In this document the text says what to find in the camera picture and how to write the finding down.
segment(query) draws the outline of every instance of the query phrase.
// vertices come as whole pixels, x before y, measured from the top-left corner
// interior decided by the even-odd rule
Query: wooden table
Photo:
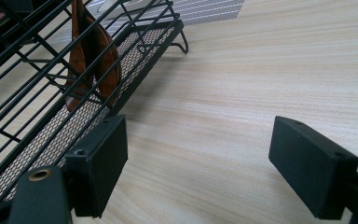
[[[269,143],[284,116],[358,156],[358,1],[246,0],[185,32],[190,52],[170,48],[121,111],[129,160],[103,218],[75,223],[332,223]]]

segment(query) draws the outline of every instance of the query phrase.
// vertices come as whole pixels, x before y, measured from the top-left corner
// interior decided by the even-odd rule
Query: brown leather strap
[[[84,7],[81,0],[72,1],[72,38],[77,39],[91,24],[95,21],[89,11]],[[101,24],[97,24],[91,32],[82,39],[79,44],[74,46],[70,52],[69,64],[78,72],[83,74],[87,67],[108,47],[112,42],[111,36],[104,30]],[[102,79],[101,84],[98,85],[98,90],[104,99],[107,99],[115,90],[121,80],[121,66],[118,63],[105,78],[103,74],[114,64],[118,59],[116,46],[109,48],[109,50],[102,56],[100,60],[93,67],[91,73],[83,78],[82,82],[76,86],[72,91],[77,97],[67,96],[65,98],[66,108],[72,111],[79,104],[81,96],[92,86],[93,78],[96,81]],[[71,71],[68,71],[69,77],[77,77]],[[70,86],[74,83],[72,79],[66,81],[66,85]],[[108,105],[112,105],[116,100],[113,97]]]

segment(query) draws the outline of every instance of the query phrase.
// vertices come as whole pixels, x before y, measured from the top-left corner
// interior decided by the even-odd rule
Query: screw hole
[[[78,149],[78,150],[75,151],[75,154],[79,155],[79,156],[86,155],[86,150]]]
[[[30,174],[28,176],[28,179],[30,181],[40,181],[40,180],[43,180],[43,179],[46,179],[47,177],[49,177],[51,175],[51,171],[48,170],[48,169],[45,169],[45,170],[38,170],[32,174]]]

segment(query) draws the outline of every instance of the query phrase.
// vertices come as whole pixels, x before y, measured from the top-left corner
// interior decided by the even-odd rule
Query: wire mesh
[[[6,14],[16,17],[3,4],[0,2],[0,7],[6,10]],[[22,35],[1,53],[2,57],[10,56],[11,59],[9,63],[0,64],[0,90],[9,84],[9,90],[6,90],[9,94],[0,94],[0,202],[14,197],[17,179],[26,171],[51,164],[63,166],[65,152],[107,115],[112,116],[119,111],[183,28],[179,15],[173,12],[172,2],[169,1],[153,6],[160,10],[154,17],[144,16],[148,8],[121,15],[120,18],[127,18],[128,21],[110,33],[113,42],[108,48],[117,46],[119,59],[110,69],[120,63],[122,81],[109,98],[102,99],[98,85],[107,77],[107,72],[101,80],[94,78],[92,87],[79,99],[80,104],[75,110],[70,112],[64,99],[72,94],[76,84],[92,69],[92,64],[89,71],[81,74],[72,86],[67,86],[65,81],[69,77],[66,74],[73,69],[67,61],[68,53],[107,13],[77,40],[66,46],[53,46],[49,44],[50,38],[71,18],[66,9],[70,1],[57,1],[56,4],[59,7],[42,20],[59,18],[62,22],[59,25],[56,23],[55,27],[37,29],[36,26],[44,23],[30,26],[26,19],[11,18],[19,21],[22,29],[25,29],[25,37]],[[0,40],[5,40],[6,36],[9,34],[0,36]],[[23,41],[30,38],[35,42],[23,46]],[[19,73],[23,70],[32,70],[33,73],[20,78]],[[114,99],[115,103],[107,106],[110,99]]]

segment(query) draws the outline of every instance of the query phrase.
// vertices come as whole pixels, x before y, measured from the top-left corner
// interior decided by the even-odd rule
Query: black wire basket
[[[117,1],[79,38],[62,46],[51,44],[51,40],[70,24],[67,8],[71,0],[45,1],[26,15],[14,12],[7,1],[0,1],[0,10],[5,13],[0,20],[0,202],[13,199],[19,176],[27,171],[46,165],[62,167],[65,153],[101,120],[119,112],[168,46],[187,53],[184,25],[171,1],[152,1],[145,8],[124,10],[104,26],[112,30],[112,25],[124,20],[109,32],[113,42],[104,51],[117,47],[119,58],[110,69],[121,66],[121,81],[107,99],[97,89],[107,73],[101,80],[94,79],[81,97],[74,96],[76,85],[91,68],[74,78],[73,85],[65,85],[70,78],[66,74],[73,69],[67,60],[69,52],[115,8],[125,8],[125,2]],[[147,16],[147,10],[157,16]],[[3,29],[8,23],[12,25]],[[173,43],[179,35],[184,47]],[[37,52],[41,50],[48,56],[40,58]],[[24,69],[33,72],[23,74]],[[79,100],[72,111],[65,107],[67,96]]]

